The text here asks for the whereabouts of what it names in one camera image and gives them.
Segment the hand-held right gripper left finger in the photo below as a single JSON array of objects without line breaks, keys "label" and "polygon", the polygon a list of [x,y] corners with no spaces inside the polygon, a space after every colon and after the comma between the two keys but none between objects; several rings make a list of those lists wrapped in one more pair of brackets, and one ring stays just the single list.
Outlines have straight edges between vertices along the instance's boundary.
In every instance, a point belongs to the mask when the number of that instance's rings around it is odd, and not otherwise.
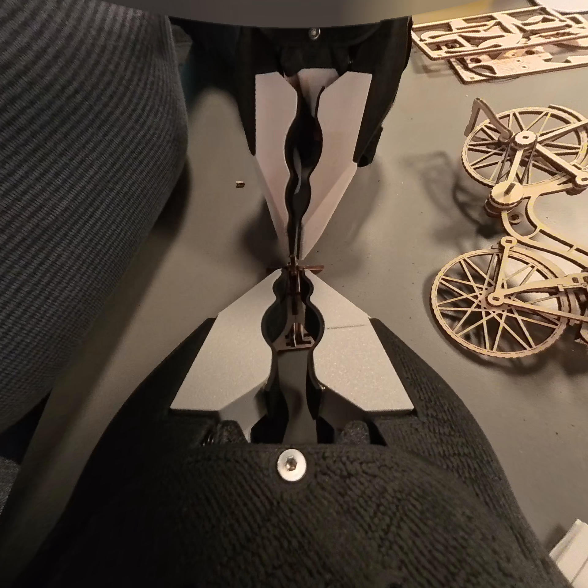
[{"label": "hand-held right gripper left finger", "polygon": [[220,312],[173,402],[176,413],[261,420],[275,378],[273,344],[288,318],[288,274],[274,271]]}]

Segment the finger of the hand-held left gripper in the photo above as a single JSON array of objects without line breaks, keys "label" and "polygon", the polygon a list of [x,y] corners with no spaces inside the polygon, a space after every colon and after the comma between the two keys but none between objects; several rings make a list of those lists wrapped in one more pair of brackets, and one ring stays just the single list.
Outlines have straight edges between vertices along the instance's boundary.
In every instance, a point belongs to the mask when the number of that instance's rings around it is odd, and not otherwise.
[{"label": "finger of the hand-held left gripper", "polygon": [[299,256],[311,252],[355,176],[354,156],[371,79],[371,73],[347,71],[317,96],[322,149],[309,177],[311,199],[301,221]]},{"label": "finger of the hand-held left gripper", "polygon": [[288,133],[298,109],[296,89],[279,72],[255,76],[255,154],[262,191],[279,243],[288,243],[286,159]]}]

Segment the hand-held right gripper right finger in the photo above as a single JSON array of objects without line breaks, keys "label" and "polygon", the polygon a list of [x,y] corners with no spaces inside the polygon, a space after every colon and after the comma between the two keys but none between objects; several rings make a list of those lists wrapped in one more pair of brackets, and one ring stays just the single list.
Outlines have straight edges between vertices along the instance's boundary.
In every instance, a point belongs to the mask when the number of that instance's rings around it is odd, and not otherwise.
[{"label": "hand-held right gripper right finger", "polygon": [[307,357],[306,401],[313,420],[342,430],[353,420],[406,415],[414,405],[371,317],[318,275],[300,278]]}]

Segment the small wooden model stand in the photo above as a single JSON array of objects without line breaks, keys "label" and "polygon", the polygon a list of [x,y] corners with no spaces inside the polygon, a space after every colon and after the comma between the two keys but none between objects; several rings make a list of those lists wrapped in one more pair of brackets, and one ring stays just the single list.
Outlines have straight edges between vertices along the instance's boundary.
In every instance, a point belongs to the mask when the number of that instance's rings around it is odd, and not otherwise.
[{"label": "small wooden model stand", "polygon": [[311,276],[319,275],[323,265],[301,264],[291,255],[272,286],[274,302],[262,319],[262,333],[277,352],[312,348],[322,327],[320,313],[311,303]]}]

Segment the wooden bicycle model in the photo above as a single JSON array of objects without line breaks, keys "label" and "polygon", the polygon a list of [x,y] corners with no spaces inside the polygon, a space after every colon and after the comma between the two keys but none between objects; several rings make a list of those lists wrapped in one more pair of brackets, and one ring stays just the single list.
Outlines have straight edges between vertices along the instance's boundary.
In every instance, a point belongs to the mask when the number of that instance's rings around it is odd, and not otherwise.
[{"label": "wooden bicycle model", "polygon": [[437,326],[497,359],[543,352],[570,327],[587,345],[587,248],[535,213],[544,196],[587,190],[587,118],[559,105],[496,113],[476,98],[464,134],[463,168],[489,189],[483,210],[503,236],[439,270],[430,291]]}]

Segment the white plate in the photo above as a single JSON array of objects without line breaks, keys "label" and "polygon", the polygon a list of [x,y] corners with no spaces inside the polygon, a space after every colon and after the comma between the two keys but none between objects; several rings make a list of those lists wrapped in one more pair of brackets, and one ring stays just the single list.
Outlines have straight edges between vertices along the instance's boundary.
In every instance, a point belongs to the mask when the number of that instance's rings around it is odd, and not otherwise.
[{"label": "white plate", "polygon": [[587,13],[587,1],[531,1],[561,14]]}]

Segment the white instruction booklet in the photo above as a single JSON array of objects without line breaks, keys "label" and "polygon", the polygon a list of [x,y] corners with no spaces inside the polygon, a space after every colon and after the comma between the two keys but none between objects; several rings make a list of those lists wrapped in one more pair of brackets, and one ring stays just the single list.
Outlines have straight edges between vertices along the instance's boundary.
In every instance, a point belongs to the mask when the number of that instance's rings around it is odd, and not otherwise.
[{"label": "white instruction booklet", "polygon": [[576,519],[550,557],[572,587],[587,587],[587,523]]}]

